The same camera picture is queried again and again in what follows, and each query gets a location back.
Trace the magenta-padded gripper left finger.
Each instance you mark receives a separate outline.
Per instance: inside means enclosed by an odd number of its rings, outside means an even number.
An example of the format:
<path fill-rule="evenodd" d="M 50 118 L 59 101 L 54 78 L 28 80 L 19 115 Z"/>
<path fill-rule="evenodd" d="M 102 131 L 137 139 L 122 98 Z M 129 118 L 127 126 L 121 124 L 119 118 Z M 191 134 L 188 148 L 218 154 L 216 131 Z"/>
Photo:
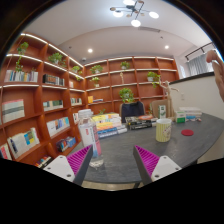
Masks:
<path fill-rule="evenodd" d="M 69 156 L 58 156 L 44 170 L 81 186 L 92 155 L 93 146 L 89 145 Z"/>

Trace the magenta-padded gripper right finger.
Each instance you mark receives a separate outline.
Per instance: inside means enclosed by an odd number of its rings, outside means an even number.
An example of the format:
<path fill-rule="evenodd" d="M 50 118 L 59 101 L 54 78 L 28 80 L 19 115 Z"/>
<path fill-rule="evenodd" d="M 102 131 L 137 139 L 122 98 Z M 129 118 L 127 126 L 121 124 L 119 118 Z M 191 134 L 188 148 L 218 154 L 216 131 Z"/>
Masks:
<path fill-rule="evenodd" d="M 159 157 L 137 145 L 134 146 L 133 155 L 144 185 L 181 170 L 168 156 Z"/>

